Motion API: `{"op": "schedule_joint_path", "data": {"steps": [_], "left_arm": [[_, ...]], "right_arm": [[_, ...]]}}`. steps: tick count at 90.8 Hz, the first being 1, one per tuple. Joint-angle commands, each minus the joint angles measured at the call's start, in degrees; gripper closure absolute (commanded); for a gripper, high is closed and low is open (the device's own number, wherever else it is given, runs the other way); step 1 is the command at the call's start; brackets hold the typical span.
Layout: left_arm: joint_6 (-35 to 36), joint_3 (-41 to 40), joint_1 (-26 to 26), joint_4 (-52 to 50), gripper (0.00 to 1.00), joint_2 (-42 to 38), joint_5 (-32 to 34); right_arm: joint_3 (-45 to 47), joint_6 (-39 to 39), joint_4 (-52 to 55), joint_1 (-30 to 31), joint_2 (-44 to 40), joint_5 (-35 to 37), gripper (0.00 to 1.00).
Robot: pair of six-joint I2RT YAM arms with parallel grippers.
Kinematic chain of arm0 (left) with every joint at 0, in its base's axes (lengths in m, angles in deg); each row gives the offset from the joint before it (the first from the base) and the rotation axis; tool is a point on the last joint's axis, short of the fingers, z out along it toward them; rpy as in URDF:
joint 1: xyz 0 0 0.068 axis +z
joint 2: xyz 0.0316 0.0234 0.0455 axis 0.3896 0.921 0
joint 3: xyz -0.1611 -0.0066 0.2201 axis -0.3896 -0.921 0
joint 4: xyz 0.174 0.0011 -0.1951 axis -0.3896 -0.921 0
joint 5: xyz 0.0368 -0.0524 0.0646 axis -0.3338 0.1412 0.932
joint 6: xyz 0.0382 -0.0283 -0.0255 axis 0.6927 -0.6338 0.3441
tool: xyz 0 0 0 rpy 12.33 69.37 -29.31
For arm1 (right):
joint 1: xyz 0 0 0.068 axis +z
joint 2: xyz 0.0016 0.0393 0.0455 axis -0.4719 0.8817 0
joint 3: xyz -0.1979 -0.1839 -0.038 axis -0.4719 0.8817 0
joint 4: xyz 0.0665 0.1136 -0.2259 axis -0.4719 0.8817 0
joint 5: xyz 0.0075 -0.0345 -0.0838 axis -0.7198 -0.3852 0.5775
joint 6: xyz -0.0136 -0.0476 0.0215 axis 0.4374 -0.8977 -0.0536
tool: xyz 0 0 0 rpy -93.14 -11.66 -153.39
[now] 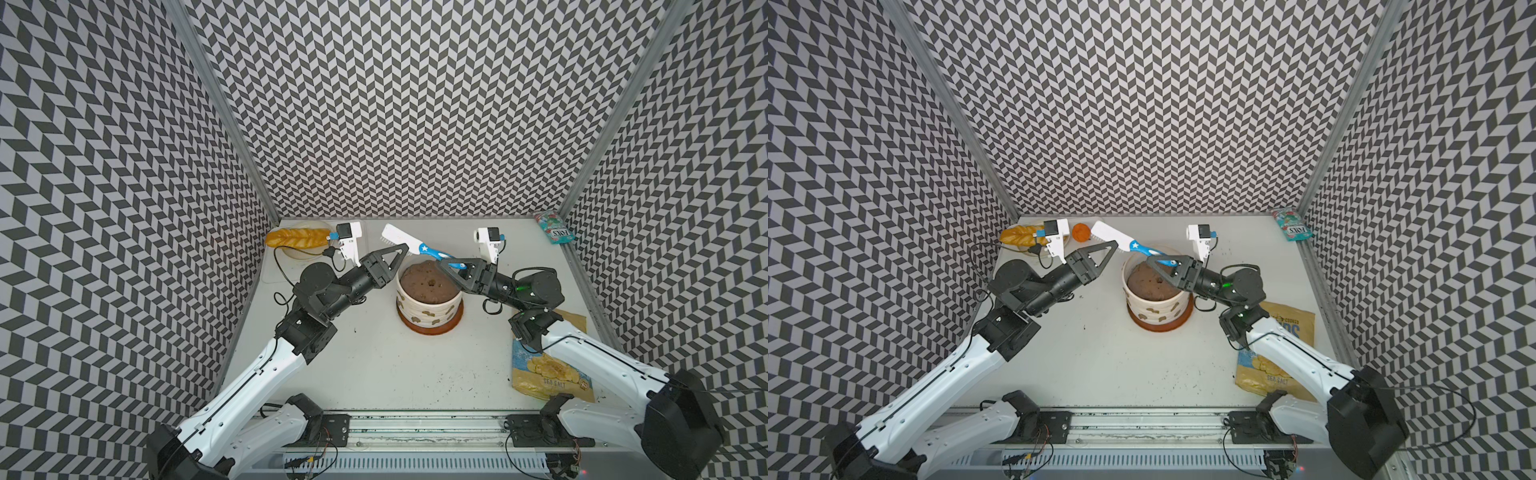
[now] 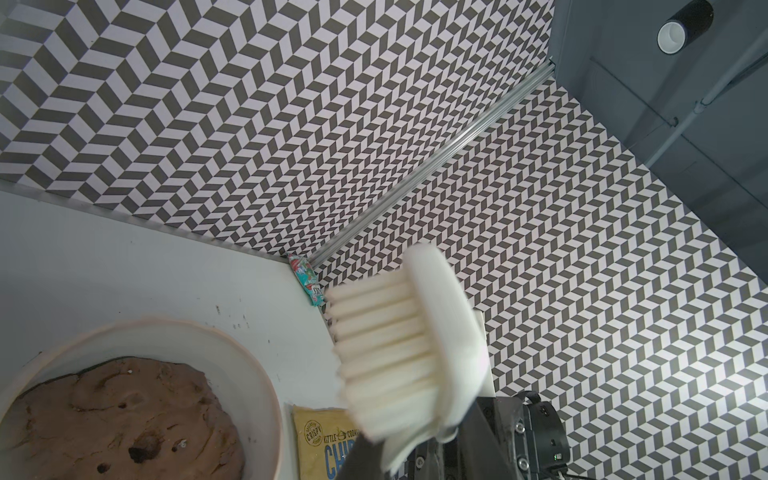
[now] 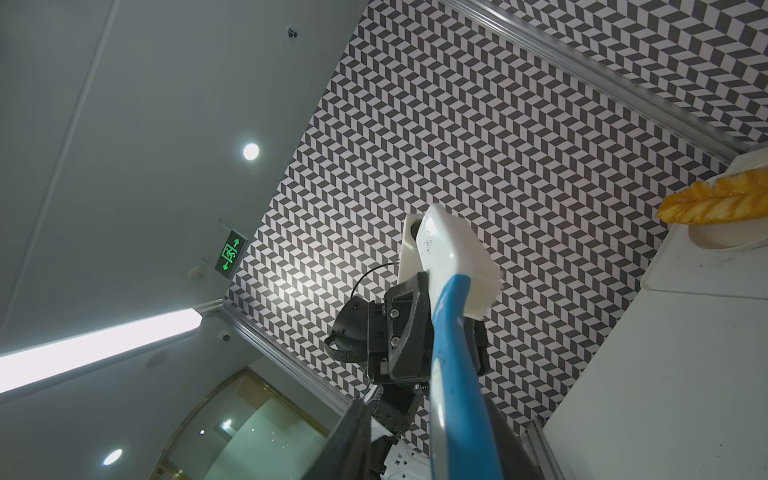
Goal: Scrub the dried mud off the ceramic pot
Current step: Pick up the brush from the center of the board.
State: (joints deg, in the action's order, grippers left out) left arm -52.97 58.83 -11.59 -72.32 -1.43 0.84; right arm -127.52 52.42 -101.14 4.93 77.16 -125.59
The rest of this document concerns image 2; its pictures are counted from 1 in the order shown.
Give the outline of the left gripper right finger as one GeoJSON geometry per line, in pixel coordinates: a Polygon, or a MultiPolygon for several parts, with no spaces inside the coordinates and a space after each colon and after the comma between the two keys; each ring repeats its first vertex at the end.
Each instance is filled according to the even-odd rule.
{"type": "Polygon", "coordinates": [[[443,445],[444,478],[515,479],[499,432],[496,401],[476,400],[459,424],[455,439],[443,445]]]}

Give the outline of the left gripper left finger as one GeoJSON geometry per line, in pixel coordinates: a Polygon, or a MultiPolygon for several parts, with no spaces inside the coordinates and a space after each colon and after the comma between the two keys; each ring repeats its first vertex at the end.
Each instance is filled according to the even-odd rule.
{"type": "Polygon", "coordinates": [[[360,434],[349,451],[338,480],[386,480],[389,474],[382,469],[384,442],[372,442],[360,434]]]}

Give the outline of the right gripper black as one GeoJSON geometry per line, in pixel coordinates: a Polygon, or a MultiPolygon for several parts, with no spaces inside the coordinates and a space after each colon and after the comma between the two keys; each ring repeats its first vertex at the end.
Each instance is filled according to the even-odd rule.
{"type": "MultiPolygon", "coordinates": [[[[570,445],[558,411],[534,391],[512,397],[479,397],[496,401],[499,438],[506,448],[515,479],[566,479],[570,445]]],[[[430,440],[416,447],[407,460],[409,479],[445,479],[443,445],[430,440]]]]}

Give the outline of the blue white scrub brush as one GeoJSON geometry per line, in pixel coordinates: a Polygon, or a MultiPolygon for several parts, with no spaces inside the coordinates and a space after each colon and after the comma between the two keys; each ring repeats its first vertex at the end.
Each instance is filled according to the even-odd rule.
{"type": "Polygon", "coordinates": [[[401,266],[330,287],[341,399],[393,473],[419,444],[454,439],[490,374],[489,352],[443,252],[417,243],[401,266]]]}

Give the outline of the white ceramic pot with mud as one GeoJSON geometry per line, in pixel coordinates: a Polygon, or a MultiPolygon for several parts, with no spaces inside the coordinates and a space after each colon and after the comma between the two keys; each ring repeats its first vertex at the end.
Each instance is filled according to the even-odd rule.
{"type": "Polygon", "coordinates": [[[275,479],[274,387],[230,335],[148,319],[43,351],[1,394],[5,479],[275,479]]]}

